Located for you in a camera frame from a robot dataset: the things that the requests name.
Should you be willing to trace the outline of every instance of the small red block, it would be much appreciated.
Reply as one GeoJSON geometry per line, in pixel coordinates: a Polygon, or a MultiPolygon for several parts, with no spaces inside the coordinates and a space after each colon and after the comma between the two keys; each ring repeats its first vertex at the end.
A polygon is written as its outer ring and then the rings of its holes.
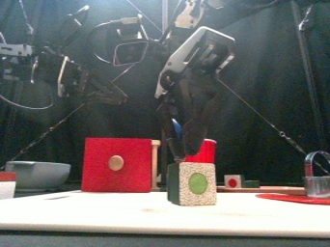
{"type": "Polygon", "coordinates": [[[0,172],[0,181],[17,181],[17,173],[0,172]]]}

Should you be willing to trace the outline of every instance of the white block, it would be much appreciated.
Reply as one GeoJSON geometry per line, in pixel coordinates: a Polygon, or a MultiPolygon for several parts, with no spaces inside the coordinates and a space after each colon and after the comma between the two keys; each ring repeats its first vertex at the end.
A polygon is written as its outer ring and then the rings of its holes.
{"type": "Polygon", "coordinates": [[[244,188],[244,175],[225,175],[226,188],[244,188]]]}
{"type": "Polygon", "coordinates": [[[0,199],[11,199],[15,197],[17,182],[0,181],[0,199]]]}

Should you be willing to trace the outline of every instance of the table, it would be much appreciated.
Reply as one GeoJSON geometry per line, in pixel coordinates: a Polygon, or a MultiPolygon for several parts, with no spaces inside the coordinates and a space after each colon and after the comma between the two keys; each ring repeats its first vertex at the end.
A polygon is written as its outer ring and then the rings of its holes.
{"type": "Polygon", "coordinates": [[[92,246],[93,241],[112,241],[112,246],[330,243],[330,206],[261,199],[255,193],[218,193],[216,206],[178,206],[166,192],[77,190],[2,200],[0,207],[0,243],[14,241],[13,246],[23,239],[39,239],[43,246],[92,246]]]}

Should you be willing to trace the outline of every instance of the white table surface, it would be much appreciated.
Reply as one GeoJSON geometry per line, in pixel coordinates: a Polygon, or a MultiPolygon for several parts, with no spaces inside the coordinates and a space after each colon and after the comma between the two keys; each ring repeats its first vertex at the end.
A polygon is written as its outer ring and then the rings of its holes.
{"type": "Polygon", "coordinates": [[[216,206],[178,206],[166,192],[71,191],[0,200],[0,230],[330,238],[330,206],[218,193],[216,206]]]}

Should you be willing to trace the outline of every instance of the gold circle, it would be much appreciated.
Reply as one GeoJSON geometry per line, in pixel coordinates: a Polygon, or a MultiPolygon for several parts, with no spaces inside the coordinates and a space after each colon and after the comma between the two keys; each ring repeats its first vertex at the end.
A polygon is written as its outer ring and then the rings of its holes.
{"type": "Polygon", "coordinates": [[[109,160],[109,168],[113,171],[120,171],[125,166],[125,159],[120,155],[114,155],[109,160]]]}

